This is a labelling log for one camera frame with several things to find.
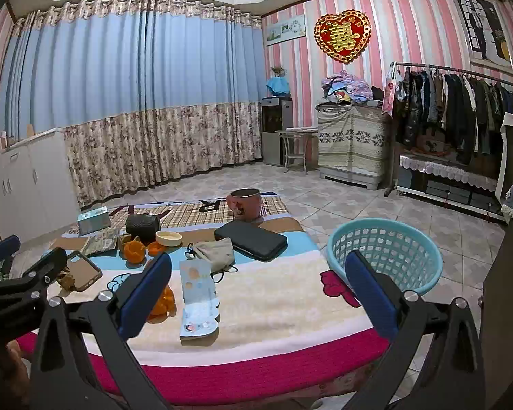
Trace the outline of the orange plastic bag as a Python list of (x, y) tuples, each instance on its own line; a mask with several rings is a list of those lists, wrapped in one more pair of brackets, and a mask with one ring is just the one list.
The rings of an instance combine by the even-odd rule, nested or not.
[(177, 314), (177, 306), (174, 292), (168, 285), (162, 291), (160, 297), (156, 301), (147, 321), (151, 323), (162, 322), (169, 317)]

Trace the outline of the patterned packet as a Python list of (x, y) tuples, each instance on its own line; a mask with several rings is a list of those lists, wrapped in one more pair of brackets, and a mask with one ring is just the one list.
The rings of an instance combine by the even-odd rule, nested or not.
[(85, 256), (96, 256), (114, 251), (117, 249), (118, 235), (119, 230), (114, 228), (98, 231), (87, 239), (81, 253)]

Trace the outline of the light blue paper packet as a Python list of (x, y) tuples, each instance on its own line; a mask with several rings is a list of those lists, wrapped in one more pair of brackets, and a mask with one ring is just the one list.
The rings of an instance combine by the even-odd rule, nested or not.
[(205, 338), (219, 329), (220, 298), (210, 269), (211, 265), (199, 258), (180, 263), (184, 302), (180, 330), (182, 340)]

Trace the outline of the orange lid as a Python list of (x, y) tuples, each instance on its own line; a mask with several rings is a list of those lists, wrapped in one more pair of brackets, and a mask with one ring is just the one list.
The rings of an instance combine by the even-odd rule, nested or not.
[(165, 247), (164, 245), (162, 245), (161, 243), (159, 243), (157, 241), (154, 241), (147, 246), (148, 255), (151, 257), (155, 257), (155, 256), (159, 255), (160, 253), (165, 252), (166, 249), (167, 249), (167, 247)]

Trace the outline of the cream plastic bowl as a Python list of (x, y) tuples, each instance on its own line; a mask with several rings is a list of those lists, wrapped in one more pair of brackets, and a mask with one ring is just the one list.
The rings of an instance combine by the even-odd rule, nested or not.
[(182, 243), (182, 235), (176, 231), (157, 231), (155, 241), (164, 247), (178, 247)]

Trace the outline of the black ribbed cup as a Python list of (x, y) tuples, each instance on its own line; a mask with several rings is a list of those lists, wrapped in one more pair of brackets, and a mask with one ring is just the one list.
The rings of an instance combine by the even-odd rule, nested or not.
[(139, 238), (144, 245), (152, 243), (160, 229), (159, 217), (148, 214), (129, 214), (125, 224), (126, 234), (133, 240)]

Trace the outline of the grey drawstring pouch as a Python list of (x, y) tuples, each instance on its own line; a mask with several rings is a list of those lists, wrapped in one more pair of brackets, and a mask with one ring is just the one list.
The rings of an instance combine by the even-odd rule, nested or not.
[(215, 283), (221, 282), (227, 273), (238, 271), (230, 238), (189, 243), (185, 255), (188, 259), (199, 258), (207, 261), (210, 265), (210, 276)]

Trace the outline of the brown phone case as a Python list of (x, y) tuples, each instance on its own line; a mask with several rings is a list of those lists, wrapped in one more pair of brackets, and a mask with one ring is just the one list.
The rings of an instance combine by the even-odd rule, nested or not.
[(86, 291), (103, 276), (97, 265), (79, 251), (73, 251), (67, 256), (65, 268), (64, 288), (67, 291)]

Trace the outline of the teal tissue box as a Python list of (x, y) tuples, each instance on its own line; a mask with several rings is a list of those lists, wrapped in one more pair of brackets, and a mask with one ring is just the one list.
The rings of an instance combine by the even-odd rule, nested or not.
[(91, 234), (111, 226), (108, 208), (102, 206), (78, 215), (78, 234), (80, 236)]

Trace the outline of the white cabinet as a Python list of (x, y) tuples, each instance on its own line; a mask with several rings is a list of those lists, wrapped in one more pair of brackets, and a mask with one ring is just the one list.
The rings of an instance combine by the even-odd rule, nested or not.
[(0, 152), (0, 240), (30, 242), (72, 225), (79, 212), (62, 129)]

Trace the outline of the black zip case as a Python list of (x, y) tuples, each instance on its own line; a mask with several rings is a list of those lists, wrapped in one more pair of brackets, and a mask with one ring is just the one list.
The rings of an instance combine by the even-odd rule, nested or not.
[(230, 239), (234, 250), (262, 262), (271, 261), (288, 247), (285, 236), (240, 220), (215, 229), (214, 236), (217, 241)]

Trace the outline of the low shelf with lace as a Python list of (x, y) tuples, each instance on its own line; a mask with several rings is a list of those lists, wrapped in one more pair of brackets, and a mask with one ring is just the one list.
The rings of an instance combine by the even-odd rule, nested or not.
[(497, 181), (441, 161), (399, 157), (397, 191), (452, 207), (480, 218), (504, 222), (495, 195)]

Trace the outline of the covered dresser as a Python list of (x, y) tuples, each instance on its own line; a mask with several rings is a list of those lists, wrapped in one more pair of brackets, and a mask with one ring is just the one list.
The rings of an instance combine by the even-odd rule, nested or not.
[(352, 104), (320, 104), (316, 111), (319, 176), (378, 189), (390, 156), (389, 116)]

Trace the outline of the blue covered pot plant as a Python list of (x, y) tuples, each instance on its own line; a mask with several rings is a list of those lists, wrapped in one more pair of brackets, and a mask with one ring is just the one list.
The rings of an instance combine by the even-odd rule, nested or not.
[(267, 88), (274, 97), (288, 97), (291, 93), (290, 85), (285, 77), (285, 69), (281, 66), (271, 67), (272, 75), (268, 79)]

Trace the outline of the red heart wall decoration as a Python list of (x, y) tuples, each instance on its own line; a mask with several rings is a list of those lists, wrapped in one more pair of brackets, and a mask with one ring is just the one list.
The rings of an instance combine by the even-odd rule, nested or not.
[(313, 31), (320, 50), (342, 64), (357, 59), (371, 40), (371, 23), (361, 11), (347, 9), (318, 18)]

